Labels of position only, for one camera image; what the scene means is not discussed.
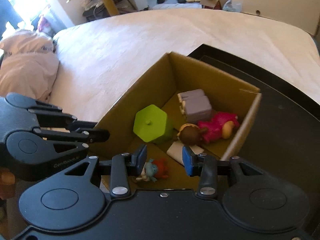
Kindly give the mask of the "grey white block toy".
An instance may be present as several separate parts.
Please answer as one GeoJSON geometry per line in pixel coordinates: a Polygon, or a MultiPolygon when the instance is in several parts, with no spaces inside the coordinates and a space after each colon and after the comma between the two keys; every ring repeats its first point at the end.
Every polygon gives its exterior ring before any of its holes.
{"type": "Polygon", "coordinates": [[[212,106],[202,89],[178,93],[180,111],[187,123],[209,121],[212,117],[212,106]]]}

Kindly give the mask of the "white plastic bag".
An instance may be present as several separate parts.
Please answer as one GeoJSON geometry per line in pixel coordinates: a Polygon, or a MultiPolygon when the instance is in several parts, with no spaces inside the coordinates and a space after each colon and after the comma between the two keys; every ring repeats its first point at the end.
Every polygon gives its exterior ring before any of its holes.
{"type": "Polygon", "coordinates": [[[242,3],[233,3],[232,0],[228,0],[222,9],[228,12],[242,12],[242,3]]]}

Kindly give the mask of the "small teal orange figurine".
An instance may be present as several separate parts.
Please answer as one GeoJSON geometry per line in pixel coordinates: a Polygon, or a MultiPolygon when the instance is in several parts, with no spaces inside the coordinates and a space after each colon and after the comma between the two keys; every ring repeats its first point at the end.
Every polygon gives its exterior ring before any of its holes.
{"type": "Polygon", "coordinates": [[[153,181],[169,178],[169,167],[167,159],[149,159],[143,167],[143,170],[136,178],[136,181],[153,181]]]}

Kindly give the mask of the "black shallow tray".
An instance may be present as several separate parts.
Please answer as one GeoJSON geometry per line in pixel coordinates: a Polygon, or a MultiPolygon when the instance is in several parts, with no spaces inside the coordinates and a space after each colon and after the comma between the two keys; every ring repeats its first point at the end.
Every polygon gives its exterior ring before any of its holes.
{"type": "Polygon", "coordinates": [[[270,71],[208,45],[190,57],[232,74],[260,89],[262,100],[240,156],[284,178],[308,195],[305,230],[319,226],[319,104],[270,71]]]}

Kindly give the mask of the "lime green hexagonal container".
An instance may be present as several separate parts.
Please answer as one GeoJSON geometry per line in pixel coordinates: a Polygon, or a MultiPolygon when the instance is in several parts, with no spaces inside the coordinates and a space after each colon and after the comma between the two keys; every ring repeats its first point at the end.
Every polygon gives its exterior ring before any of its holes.
{"type": "Polygon", "coordinates": [[[161,144],[172,139],[174,127],[165,111],[149,105],[136,113],[133,132],[146,143],[161,144]]]}

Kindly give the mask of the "brown cardboard box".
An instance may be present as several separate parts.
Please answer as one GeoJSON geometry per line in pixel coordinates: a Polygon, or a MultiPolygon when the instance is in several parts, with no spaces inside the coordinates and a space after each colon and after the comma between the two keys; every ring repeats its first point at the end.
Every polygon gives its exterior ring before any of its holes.
{"type": "Polygon", "coordinates": [[[114,155],[133,152],[141,144],[133,132],[135,115],[149,105],[167,113],[174,128],[186,123],[180,111],[178,93],[201,89],[213,110],[235,113],[240,127],[227,140],[218,140],[204,149],[211,155],[228,160],[239,153],[257,115],[260,89],[216,67],[178,53],[168,53],[151,66],[108,110],[98,127],[110,132],[108,141],[95,143],[91,152],[111,159],[114,155]]]}

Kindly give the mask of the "pink duvet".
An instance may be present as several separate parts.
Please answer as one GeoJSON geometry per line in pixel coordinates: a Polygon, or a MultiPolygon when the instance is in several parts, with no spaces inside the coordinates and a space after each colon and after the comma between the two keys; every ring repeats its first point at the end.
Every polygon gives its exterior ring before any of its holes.
{"type": "Polygon", "coordinates": [[[47,102],[59,68],[53,39],[29,30],[17,30],[1,40],[1,97],[18,93],[47,102]]]}

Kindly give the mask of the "red round figurine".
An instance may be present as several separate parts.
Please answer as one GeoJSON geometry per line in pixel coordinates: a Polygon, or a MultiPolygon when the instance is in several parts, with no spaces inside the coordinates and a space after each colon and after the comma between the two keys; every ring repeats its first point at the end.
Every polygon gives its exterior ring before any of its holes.
{"type": "Polygon", "coordinates": [[[233,131],[240,127],[238,115],[228,112],[216,112],[209,121],[199,121],[197,123],[204,144],[210,144],[219,139],[228,139],[233,131]]]}

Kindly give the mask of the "brown haired red figurine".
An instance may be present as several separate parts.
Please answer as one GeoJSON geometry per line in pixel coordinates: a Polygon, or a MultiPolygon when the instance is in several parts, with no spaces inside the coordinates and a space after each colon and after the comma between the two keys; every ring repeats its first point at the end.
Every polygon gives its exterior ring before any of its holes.
{"type": "Polygon", "coordinates": [[[172,159],[183,165],[182,150],[183,146],[189,146],[191,150],[199,155],[204,153],[204,149],[200,148],[198,144],[202,141],[202,135],[208,131],[207,128],[199,128],[194,124],[184,124],[180,127],[177,134],[177,139],[167,150],[167,155],[172,159]]]}

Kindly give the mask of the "white floor mat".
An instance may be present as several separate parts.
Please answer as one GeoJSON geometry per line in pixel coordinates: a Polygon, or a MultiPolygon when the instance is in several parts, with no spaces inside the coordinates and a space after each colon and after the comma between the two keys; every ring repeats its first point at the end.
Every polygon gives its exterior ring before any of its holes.
{"type": "Polygon", "coordinates": [[[202,5],[198,3],[176,3],[176,4],[157,4],[152,7],[152,10],[167,10],[167,9],[202,9],[202,5]]]}

